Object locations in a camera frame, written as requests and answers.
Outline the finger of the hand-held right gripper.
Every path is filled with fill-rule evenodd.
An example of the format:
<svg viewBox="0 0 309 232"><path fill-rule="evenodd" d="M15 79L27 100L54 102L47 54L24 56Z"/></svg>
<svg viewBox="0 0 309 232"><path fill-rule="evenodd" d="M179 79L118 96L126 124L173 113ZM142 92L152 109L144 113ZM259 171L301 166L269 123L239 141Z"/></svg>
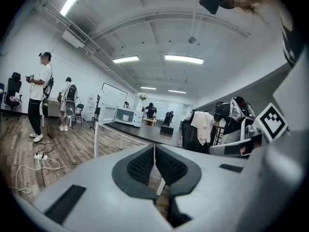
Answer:
<svg viewBox="0 0 309 232"><path fill-rule="evenodd" d="M211 146L209 148L209 153L211 155L224 157L246 157L250 155L254 149L262 146L263 137L264 135L260 133L241 141Z"/></svg>

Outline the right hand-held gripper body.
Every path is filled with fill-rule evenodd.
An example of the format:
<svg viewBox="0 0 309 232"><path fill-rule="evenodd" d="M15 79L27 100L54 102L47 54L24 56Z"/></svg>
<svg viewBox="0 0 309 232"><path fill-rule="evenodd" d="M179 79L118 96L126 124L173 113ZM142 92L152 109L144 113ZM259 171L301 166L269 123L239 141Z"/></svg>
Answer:
<svg viewBox="0 0 309 232"><path fill-rule="evenodd" d="M264 150L252 197L239 232L309 230L309 49L274 92L289 132Z"/></svg>

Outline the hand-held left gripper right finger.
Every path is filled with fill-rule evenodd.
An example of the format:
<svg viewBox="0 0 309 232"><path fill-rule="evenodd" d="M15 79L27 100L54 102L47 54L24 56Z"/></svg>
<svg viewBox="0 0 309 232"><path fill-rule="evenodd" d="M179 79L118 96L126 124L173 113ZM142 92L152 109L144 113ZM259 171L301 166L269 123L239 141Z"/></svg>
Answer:
<svg viewBox="0 0 309 232"><path fill-rule="evenodd" d="M223 157L157 144L155 163L169 188L168 222L179 227L232 193L248 157Z"/></svg>

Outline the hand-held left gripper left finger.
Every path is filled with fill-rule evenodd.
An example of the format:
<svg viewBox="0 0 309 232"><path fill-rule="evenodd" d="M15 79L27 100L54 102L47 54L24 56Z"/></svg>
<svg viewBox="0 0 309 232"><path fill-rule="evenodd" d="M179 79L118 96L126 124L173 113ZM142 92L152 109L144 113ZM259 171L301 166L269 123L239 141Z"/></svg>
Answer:
<svg viewBox="0 0 309 232"><path fill-rule="evenodd" d="M154 146L94 158L48 186L33 205L73 232L169 232L149 188Z"/></svg>

